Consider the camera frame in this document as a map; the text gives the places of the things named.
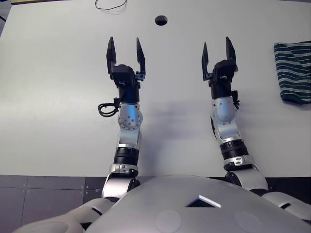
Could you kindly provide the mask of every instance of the black cable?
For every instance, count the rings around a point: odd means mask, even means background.
[[[121,5],[119,5],[119,6],[112,7],[112,8],[100,8],[100,7],[97,6],[97,2],[98,2],[98,0],[95,0],[95,7],[96,7],[97,9],[109,11],[109,10],[113,10],[113,9],[116,9],[116,8],[118,8],[118,7],[121,7],[121,6],[125,5],[125,4],[127,3],[127,0],[125,0],[123,4],[121,4]]]
[[[125,92],[123,92],[121,98],[114,98],[113,103],[101,103],[100,105],[98,105],[97,109],[98,109],[99,114],[102,117],[112,117],[114,114],[116,114],[119,111],[120,103],[123,100],[124,93]],[[105,113],[102,111],[102,108],[106,108],[106,107],[115,107],[115,109],[110,112]]]
[[[3,18],[2,16],[0,16],[0,19],[2,19],[4,22],[6,22],[6,19],[5,19],[5,18]]]

